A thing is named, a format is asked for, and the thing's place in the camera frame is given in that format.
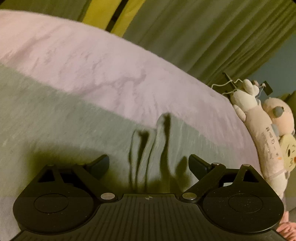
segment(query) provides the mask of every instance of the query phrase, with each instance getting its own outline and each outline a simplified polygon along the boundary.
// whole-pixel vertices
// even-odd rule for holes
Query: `yellow face plush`
[[[284,155],[284,167],[291,172],[296,166],[296,139],[291,134],[283,135],[279,144]]]

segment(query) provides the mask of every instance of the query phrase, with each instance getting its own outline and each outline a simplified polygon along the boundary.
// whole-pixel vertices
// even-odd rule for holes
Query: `green curtain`
[[[0,9],[37,12],[82,21],[90,2],[91,0],[5,0]]]
[[[292,0],[146,0],[123,37],[210,85],[249,76],[295,26]]]

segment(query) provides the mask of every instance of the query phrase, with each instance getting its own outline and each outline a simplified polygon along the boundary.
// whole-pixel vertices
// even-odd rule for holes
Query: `metal screw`
[[[194,199],[196,199],[197,196],[196,196],[195,193],[186,192],[186,193],[183,193],[182,197],[187,199],[187,200],[194,200]]]
[[[113,193],[106,192],[101,195],[101,198],[104,200],[111,200],[111,199],[115,198],[115,195]]]

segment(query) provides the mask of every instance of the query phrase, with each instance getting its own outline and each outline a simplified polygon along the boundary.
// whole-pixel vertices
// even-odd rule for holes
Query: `round black disc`
[[[252,183],[247,188],[241,185],[226,186],[208,193],[203,201],[203,210],[208,218],[235,233],[253,234],[274,227],[281,219],[283,205],[279,198],[264,196]]]
[[[54,234],[83,224],[94,201],[84,190],[55,182],[38,183],[16,199],[13,213],[19,225],[37,233]]]

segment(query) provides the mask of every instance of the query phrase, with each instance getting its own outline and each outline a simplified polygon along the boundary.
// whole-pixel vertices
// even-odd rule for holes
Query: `bed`
[[[260,173],[252,138],[227,98],[155,54],[101,29],[56,17],[0,10],[0,63],[40,85],[156,133],[159,118],[170,113],[197,131],[209,147],[227,150],[231,158],[221,162],[228,168],[248,163]],[[78,138],[74,130],[71,136]],[[5,161],[1,159],[3,183],[14,172],[6,164],[9,161],[9,155]],[[19,231],[12,204],[20,191],[10,196],[0,193],[1,241]]]

